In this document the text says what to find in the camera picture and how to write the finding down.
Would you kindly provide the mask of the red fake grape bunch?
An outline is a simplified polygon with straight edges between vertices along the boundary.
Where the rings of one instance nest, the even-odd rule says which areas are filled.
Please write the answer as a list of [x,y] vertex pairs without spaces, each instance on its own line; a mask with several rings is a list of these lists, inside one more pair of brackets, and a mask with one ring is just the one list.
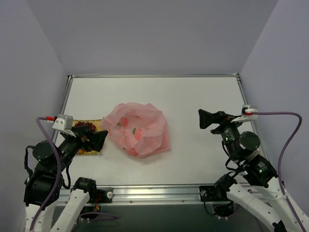
[[75,127],[88,126],[91,131],[97,131],[96,125],[89,121],[78,121],[77,123],[74,124],[74,126]]

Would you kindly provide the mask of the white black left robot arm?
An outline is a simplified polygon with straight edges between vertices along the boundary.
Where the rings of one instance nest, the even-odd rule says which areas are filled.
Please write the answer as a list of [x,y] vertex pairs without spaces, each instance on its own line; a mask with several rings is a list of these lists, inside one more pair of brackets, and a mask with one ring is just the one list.
[[[79,150],[100,151],[108,135],[106,130],[93,131],[91,126],[73,127],[62,132],[64,141],[56,146],[42,129],[45,140],[25,149],[24,168],[28,173],[25,181],[24,203],[26,207],[27,232],[69,232],[86,203],[98,195],[95,180],[79,177],[75,184],[65,184],[62,172],[68,171]],[[61,188],[71,190],[73,199],[69,209],[52,226],[52,216]]]

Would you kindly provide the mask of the pink plastic bag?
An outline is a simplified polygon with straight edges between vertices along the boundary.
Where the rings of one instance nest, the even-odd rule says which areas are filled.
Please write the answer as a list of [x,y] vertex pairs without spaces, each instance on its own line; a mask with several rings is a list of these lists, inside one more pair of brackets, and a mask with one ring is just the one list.
[[150,103],[118,104],[101,120],[100,128],[108,131],[119,149],[135,158],[171,150],[167,120]]

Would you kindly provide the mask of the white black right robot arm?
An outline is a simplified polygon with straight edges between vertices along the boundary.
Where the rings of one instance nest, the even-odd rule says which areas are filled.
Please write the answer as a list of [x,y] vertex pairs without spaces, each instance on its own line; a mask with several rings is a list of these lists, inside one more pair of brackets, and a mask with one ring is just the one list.
[[237,165],[228,168],[229,172],[215,182],[211,192],[202,190],[201,200],[236,203],[272,232],[307,232],[309,217],[286,190],[279,169],[261,155],[258,135],[251,131],[239,132],[243,123],[257,120],[260,112],[244,105],[239,116],[203,109],[199,109],[198,114],[201,129],[217,125],[211,133],[221,136],[227,162]]

